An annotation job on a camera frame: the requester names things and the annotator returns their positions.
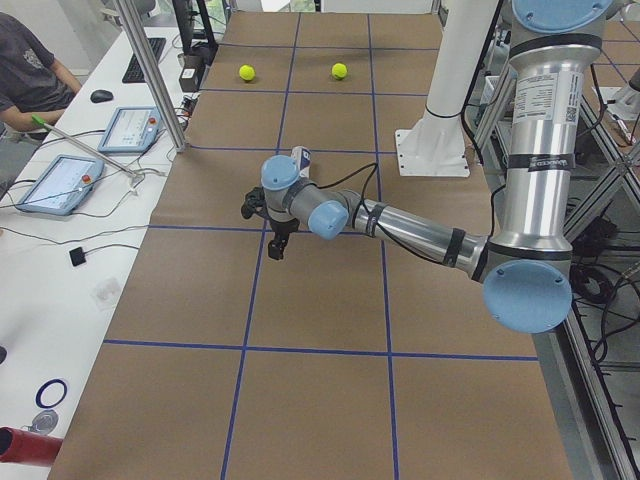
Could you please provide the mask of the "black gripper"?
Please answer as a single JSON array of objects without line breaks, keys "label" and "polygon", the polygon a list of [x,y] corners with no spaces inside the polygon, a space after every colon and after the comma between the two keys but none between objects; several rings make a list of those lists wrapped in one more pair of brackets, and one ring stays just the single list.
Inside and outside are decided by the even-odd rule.
[{"label": "black gripper", "polygon": [[268,256],[271,259],[283,259],[289,242],[289,235],[299,229],[299,220],[286,211],[268,210],[269,222],[276,240],[268,243]]}]

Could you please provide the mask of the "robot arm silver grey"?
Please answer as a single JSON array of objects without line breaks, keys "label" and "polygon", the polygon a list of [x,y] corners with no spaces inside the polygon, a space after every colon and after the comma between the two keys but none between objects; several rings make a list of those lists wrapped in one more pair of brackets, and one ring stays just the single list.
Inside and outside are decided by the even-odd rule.
[{"label": "robot arm silver grey", "polygon": [[460,269],[483,286],[502,325],[548,331],[572,303],[571,244],[563,234],[584,72],[600,54],[609,1],[516,1],[508,64],[516,93],[500,231],[475,236],[412,215],[362,193],[319,188],[288,156],[262,167],[264,216],[281,259],[300,224],[324,239],[345,228],[390,240],[416,256]]}]

